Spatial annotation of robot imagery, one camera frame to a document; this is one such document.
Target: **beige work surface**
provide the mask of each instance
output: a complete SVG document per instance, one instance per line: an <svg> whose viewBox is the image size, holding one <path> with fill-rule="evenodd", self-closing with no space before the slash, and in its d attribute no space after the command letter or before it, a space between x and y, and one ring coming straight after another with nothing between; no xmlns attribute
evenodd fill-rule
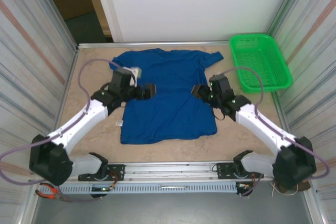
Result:
<svg viewBox="0 0 336 224"><path fill-rule="evenodd" d="M207 79L213 74L223 72L234 66L229 47L161 47L163 50L189 49L205 52L221 52L224 60L207 68ZM66 99L61 124L74 116L86 104L86 97L77 84L77 77L83 64L96 58L112 59L125 51L138 51L149 48L88 48L80 49L69 93ZM230 85L236 94L242 94L237 73L229 73ZM82 75L82 84L93 94L104 83L111 81L112 70L105 62L94 62L87 66ZM245 94L253 103L260 94ZM259 110L279 125L277 112L270 93L266 93ZM107 119L96 125L76 145L71 154L84 155L96 152L109 162L183 162L183 161L225 161L230 160L244 150L253 150L261 154L270 154L267 146L248 129L233 122L229 117L216 120L218 132L212 136L202 136L195 140L164 140L149 145L123 145L120 143L121 127L116 121L122 120L123 108L116 109ZM220 111L215 114L222 118Z"/></svg>

